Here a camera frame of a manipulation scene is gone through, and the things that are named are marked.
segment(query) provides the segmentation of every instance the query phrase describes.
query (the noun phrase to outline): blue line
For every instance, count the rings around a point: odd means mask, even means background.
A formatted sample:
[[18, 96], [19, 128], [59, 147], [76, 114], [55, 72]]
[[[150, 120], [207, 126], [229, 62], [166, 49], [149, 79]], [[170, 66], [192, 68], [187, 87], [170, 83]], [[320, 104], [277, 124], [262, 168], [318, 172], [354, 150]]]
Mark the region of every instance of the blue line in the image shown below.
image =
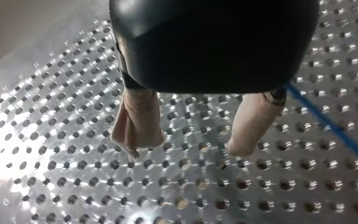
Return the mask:
[[292, 95], [301, 102], [305, 107], [308, 108], [311, 114], [323, 122], [325, 125], [328, 125], [331, 128], [331, 131], [338, 136], [352, 151], [358, 155], [358, 144], [351, 139], [348, 135], [341, 131], [341, 129], [332, 121], [329, 117], [325, 116], [319, 111], [319, 109], [311, 103], [306, 97], [302, 96], [300, 91], [293, 86], [292, 84], [286, 85], [287, 90], [292, 93]]

